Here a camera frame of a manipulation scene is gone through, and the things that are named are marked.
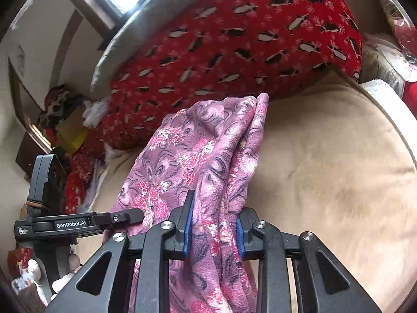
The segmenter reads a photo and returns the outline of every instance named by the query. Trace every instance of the beige bed sheet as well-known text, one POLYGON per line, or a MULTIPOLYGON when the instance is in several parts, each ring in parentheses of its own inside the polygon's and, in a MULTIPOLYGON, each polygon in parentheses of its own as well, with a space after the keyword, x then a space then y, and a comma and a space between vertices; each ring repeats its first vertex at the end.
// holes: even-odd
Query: beige bed sheet
MULTIPOLYGON (((417 175, 396 127, 366 95, 331 71, 302 95, 271 102, 247 206, 283 232, 316 233, 392 313, 417 279, 417 175)), ((139 153, 111 162, 94 211, 111 208, 139 153)), ((81 261, 101 242, 80 239, 81 261)))

